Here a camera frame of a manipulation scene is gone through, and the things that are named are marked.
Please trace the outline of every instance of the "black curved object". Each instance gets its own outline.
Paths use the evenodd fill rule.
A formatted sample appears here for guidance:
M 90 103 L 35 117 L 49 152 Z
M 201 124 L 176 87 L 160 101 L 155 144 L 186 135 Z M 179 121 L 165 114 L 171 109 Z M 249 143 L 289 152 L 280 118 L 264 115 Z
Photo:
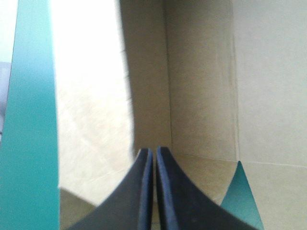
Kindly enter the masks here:
M 256 230 L 203 194 L 168 148 L 158 148 L 156 164 L 161 230 Z
M 150 230 L 153 203 L 153 155 L 141 149 L 114 192 L 68 230 Z

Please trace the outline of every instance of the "teal edge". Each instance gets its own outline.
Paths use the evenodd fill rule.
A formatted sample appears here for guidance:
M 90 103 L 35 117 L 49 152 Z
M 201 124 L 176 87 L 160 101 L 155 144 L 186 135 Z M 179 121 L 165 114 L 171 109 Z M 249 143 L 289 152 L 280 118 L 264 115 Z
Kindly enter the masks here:
M 221 207 L 249 225 L 264 230 L 254 196 L 240 161 Z
M 0 230 L 58 230 L 57 124 L 48 0 L 19 0 L 0 149 Z

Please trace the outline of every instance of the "cardboard wall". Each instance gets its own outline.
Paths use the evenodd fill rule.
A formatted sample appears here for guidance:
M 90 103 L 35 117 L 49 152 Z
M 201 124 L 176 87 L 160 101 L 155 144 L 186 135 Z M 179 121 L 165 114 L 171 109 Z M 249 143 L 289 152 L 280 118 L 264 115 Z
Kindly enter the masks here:
M 231 1 L 165 1 L 174 153 L 236 160 Z
M 307 166 L 306 8 L 234 1 L 242 160 Z
M 171 146 L 162 0 L 120 1 L 133 106 L 134 148 Z

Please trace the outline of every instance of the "black foam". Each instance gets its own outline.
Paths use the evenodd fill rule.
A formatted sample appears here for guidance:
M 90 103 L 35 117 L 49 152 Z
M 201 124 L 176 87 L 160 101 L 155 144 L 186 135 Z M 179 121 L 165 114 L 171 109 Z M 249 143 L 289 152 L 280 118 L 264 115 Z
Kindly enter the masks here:
M 256 230 L 203 194 L 168 148 L 158 148 L 156 164 L 161 230 Z

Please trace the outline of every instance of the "teal triangle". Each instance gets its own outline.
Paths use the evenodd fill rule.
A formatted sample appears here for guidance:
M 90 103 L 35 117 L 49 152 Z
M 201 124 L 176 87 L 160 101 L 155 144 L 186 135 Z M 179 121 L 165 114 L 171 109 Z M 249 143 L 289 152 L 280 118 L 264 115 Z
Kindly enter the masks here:
M 221 207 L 249 225 L 264 230 L 254 196 L 240 161 Z
M 0 149 L 0 230 L 57 230 L 58 146 L 49 1 L 18 4 Z

